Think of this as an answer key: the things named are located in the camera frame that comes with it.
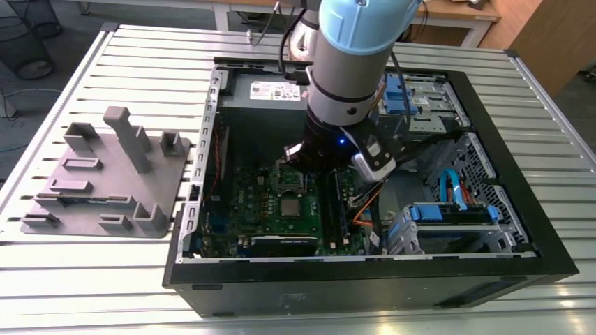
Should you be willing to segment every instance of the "wire mesh trash can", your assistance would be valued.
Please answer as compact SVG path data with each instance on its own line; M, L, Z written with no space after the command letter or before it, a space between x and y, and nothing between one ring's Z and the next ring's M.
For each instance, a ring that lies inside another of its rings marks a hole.
M33 23L17 16L0 17L0 61L19 79L37 79L54 69Z
M62 31L49 0L6 0L6 2L18 17L35 24L37 34L42 38L55 36Z

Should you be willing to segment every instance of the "green circuit board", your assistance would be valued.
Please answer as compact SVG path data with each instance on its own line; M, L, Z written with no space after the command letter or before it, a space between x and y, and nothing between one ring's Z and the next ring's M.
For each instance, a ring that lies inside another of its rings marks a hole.
M341 171L339 180L346 200L353 194L353 171ZM323 242L315 183L282 163L258 169L235 168L229 201L226 235L239 239L258 235L315 237L317 255L362 253L358 233L350 234L346 246L331 248ZM233 257L230 241L229 244L221 246L218 253L229 252Z

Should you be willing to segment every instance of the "black case frame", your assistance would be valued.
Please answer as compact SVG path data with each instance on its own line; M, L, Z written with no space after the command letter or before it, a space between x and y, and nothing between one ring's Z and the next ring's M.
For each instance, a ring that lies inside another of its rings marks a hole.
M273 61L219 58L214 63L255 70ZM287 65L303 69L309 63ZM202 317L470 307L527 285L551 283L578 273L466 75L402 70L446 76L537 257L177 264L179 211L162 285L175 289Z

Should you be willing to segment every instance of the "white label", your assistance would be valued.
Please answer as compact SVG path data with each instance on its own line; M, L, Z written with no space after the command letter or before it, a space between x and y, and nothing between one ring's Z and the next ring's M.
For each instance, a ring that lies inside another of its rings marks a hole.
M378 242L381 241L381 239L378 239L378 236L374 232L370 232L370 242L371 244L375 245L375 247L378 247Z
M250 100L299 101L299 86L289 82L253 82Z
M413 103L415 105L427 105L427 99L426 98L413 98Z
M486 20L486 21L494 21L494 18L490 16L474 16L475 20Z
M366 149L369 150L369 154L371 157L381 153L381 146L378 145L378 143L373 143Z

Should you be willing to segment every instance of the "desk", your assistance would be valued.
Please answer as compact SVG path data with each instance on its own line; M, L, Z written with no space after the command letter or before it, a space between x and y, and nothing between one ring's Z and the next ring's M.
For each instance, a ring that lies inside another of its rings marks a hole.
M209 9L213 10L215 29L229 31L229 12L270 13L275 0L89 0L86 2ZM83 8L79 1L77 1L77 4L78 8ZM291 8L282 6L281 9L283 15L289 15ZM422 7L419 7L413 24L421 23L422 14ZM490 24L497 22L499 18L489 3L481 11L469 8L465 3L454 3L449 0L431 0L427 3L429 26L469 29L461 43L462 47L477 47Z
M555 285L533 286L465 310L201 320L161 287L170 235L147 240L19 233L30 196L66 150L70 122L90 122L107 132L103 110L122 105L147 135L175 130L197 144L213 57L275 59L278 44L271 35L251 47L242 33L219 31L122 25L99 32L0 190L0 332L593 334L596 207L585 201L596 198L596 160L523 64L498 50L394 47L403 67L466 72L581 272ZM190 170L187 165L183 177ZM179 196L187 187L179 183Z

